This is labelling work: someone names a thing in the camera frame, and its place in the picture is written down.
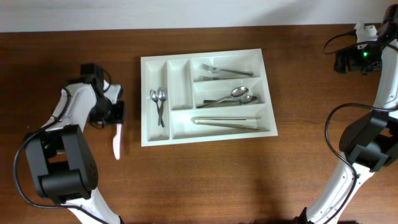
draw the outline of white cutlery tray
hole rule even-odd
[[[254,72],[253,77],[229,72],[209,73],[200,68],[211,66]],[[235,78],[203,81],[202,77]],[[249,88],[248,95],[259,98],[255,105],[223,106],[197,109],[203,100],[217,100],[231,94],[236,87]],[[165,127],[157,125],[155,103],[151,90],[167,92],[164,103]],[[261,116],[260,120],[239,124],[260,129],[234,129],[196,125],[193,117]],[[268,89],[261,49],[210,52],[200,54],[141,57],[141,145],[159,146],[189,142],[277,136],[274,112]]]

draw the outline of black cable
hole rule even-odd
[[[358,180],[358,173],[356,172],[355,168],[343,157],[341,156],[336,149],[333,148],[333,146],[330,143],[329,140],[329,134],[328,134],[328,128],[329,128],[329,123],[331,120],[331,117],[334,115],[334,113],[336,113],[336,111],[344,108],[344,107],[359,107],[359,108],[365,108],[365,109],[369,109],[369,110],[374,110],[374,111],[378,111],[378,112],[393,112],[393,111],[397,111],[398,107],[392,108],[392,109],[383,109],[383,108],[377,108],[374,106],[368,106],[368,105],[363,105],[363,104],[359,104],[359,103],[347,103],[347,104],[343,104],[340,105],[338,107],[336,107],[335,109],[333,109],[333,111],[331,111],[331,113],[328,116],[328,119],[326,120],[326,124],[325,124],[325,139],[326,139],[326,143],[328,144],[330,150],[332,151],[332,153],[334,155],[336,155],[339,159],[341,159],[345,164],[347,164],[347,166],[349,166],[349,168],[351,168],[351,170],[353,171],[354,174],[354,181],[353,184],[347,194],[347,197],[344,199],[343,203],[340,205],[340,207],[338,208],[338,210],[336,210],[336,212],[324,223],[327,224],[330,221],[332,221],[332,219],[334,219],[336,217],[337,214],[340,213],[340,211],[343,209],[343,207],[346,205],[347,201],[349,200],[349,198],[351,197],[351,194],[353,193],[355,186],[356,186],[356,182]]]
[[[107,87],[107,89],[106,90],[104,90],[104,93],[106,93],[108,90],[109,90],[109,88],[111,88],[111,84],[112,84],[112,76],[109,74],[109,72],[108,71],[106,71],[104,68],[103,68],[103,70],[104,70],[104,72],[105,72],[105,74],[108,76],[108,79],[109,79],[109,85],[108,85],[108,87]]]
[[[66,91],[67,93],[67,102],[65,103],[65,106],[63,107],[61,113],[59,114],[58,117],[56,117],[56,119],[54,118],[54,121],[51,122],[50,124],[41,127],[38,131],[36,131],[35,133],[31,134],[25,141],[24,143],[22,143],[22,145],[20,146],[20,148],[17,151],[17,154],[15,155],[15,159],[14,159],[14,165],[13,165],[13,174],[14,174],[14,182],[15,185],[17,187],[17,190],[19,192],[19,194],[21,195],[21,197],[31,206],[36,207],[36,208],[74,208],[77,209],[81,212],[83,212],[84,214],[88,215],[89,217],[93,218],[94,220],[102,223],[102,224],[107,224],[106,222],[102,221],[100,218],[94,216],[93,214],[91,214],[90,212],[87,212],[85,209],[83,209],[81,206],[77,206],[77,205],[39,205],[36,204],[34,202],[32,202],[31,200],[29,200],[26,195],[22,192],[21,186],[19,185],[19,180],[18,180],[18,161],[19,161],[19,156],[21,154],[21,152],[25,149],[26,145],[28,145],[28,143],[35,137],[37,137],[39,134],[42,134],[46,129],[48,129],[49,127],[55,125],[56,123],[58,123],[58,121],[60,120],[60,118],[66,113],[66,109],[68,108],[69,104],[70,104],[70,98],[72,97],[69,90],[66,89],[65,87],[62,88],[63,90]]]
[[[332,51],[332,52],[327,52],[327,51],[326,51],[327,45],[328,45],[332,40],[335,40],[335,39],[337,39],[337,38],[339,38],[339,37],[346,36],[346,35],[353,35],[353,36],[355,36],[355,32],[356,32],[355,30],[352,30],[352,31],[349,31],[349,32],[347,32],[347,33],[345,33],[345,34],[339,34],[339,35],[336,35],[336,36],[332,37],[332,38],[329,39],[329,40],[325,43],[325,45],[323,46],[323,53],[324,53],[325,55],[331,55],[331,54],[335,54],[335,53],[340,52],[340,51],[343,51],[343,50],[348,50],[348,49],[351,49],[351,48],[353,48],[353,47],[356,47],[356,46],[359,46],[359,45],[363,45],[363,44],[378,44],[378,45],[383,45],[383,46],[385,46],[385,47],[389,47],[389,48],[391,48],[391,49],[394,49],[395,51],[398,52],[398,47],[396,47],[396,46],[394,46],[394,45],[391,45],[391,44],[379,42],[378,40],[369,40],[369,41],[359,42],[359,43],[356,43],[356,44],[353,44],[353,45],[350,45],[350,46],[348,46],[348,47],[344,47],[344,48],[342,48],[342,49],[335,50],[335,51]]]

